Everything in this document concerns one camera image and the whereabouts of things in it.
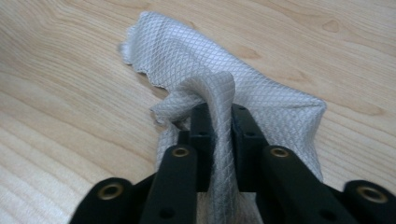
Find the textured fabric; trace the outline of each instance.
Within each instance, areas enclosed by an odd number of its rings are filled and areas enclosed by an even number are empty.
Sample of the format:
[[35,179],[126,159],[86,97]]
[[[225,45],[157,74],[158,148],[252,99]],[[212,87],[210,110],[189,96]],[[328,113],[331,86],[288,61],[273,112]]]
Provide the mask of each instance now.
[[237,191],[232,103],[249,109],[271,145],[294,150],[322,178],[313,138],[326,107],[323,101],[274,82],[188,26],[155,12],[141,14],[120,51],[136,72],[169,91],[151,108],[168,127],[159,139],[158,163],[177,142],[179,129],[173,123],[188,122],[195,105],[209,105],[216,147],[209,191],[199,195],[198,223],[261,223],[254,194]]

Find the white cloth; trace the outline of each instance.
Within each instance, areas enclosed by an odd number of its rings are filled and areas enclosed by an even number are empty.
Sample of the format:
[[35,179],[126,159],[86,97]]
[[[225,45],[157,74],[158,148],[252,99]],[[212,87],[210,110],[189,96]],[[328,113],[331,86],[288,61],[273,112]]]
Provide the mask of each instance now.
[[169,91],[151,108],[168,127],[159,139],[158,163],[177,142],[173,123],[188,122],[195,105],[209,105],[217,140],[209,191],[199,195],[198,223],[261,223],[254,195],[241,194],[236,186],[232,103],[248,108],[271,145],[294,150],[321,180],[313,145],[326,107],[320,99],[274,82],[190,27],[156,12],[141,14],[120,52],[152,85]]

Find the diamond pattern fabric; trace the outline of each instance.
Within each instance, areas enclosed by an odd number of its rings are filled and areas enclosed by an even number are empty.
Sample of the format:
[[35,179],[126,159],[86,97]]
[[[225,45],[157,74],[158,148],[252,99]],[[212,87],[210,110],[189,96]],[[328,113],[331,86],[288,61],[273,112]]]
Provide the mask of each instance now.
[[236,186],[232,103],[248,108],[271,145],[292,149],[321,180],[313,140],[326,108],[322,100],[274,82],[197,31],[156,12],[140,15],[120,52],[136,72],[169,92],[151,108],[168,127],[160,135],[158,164],[177,142],[174,123],[187,124],[194,106],[209,105],[216,147],[209,191],[199,195],[198,223],[261,223],[254,194],[239,193]]

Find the cloth fold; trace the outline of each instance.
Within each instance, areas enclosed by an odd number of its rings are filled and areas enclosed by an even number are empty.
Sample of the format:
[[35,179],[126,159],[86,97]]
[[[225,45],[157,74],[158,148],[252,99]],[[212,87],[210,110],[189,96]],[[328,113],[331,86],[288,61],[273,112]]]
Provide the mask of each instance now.
[[120,45],[125,63],[145,73],[169,95],[151,110],[168,129],[160,135],[158,164],[177,142],[174,122],[209,105],[216,135],[208,193],[199,195],[198,223],[261,223],[254,194],[239,193],[233,167],[231,105],[249,109],[271,145],[292,149],[321,180],[314,136],[325,103],[274,82],[190,27],[156,12],[143,12]]

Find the wood grain surface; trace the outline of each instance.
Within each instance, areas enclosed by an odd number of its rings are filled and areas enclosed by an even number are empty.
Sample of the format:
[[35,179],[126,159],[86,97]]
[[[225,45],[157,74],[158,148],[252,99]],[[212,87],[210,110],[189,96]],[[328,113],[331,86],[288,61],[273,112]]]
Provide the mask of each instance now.
[[144,10],[183,21],[268,77],[324,99],[326,184],[396,193],[396,2],[0,2],[0,223],[66,223],[96,182],[154,171],[166,91],[117,51]]

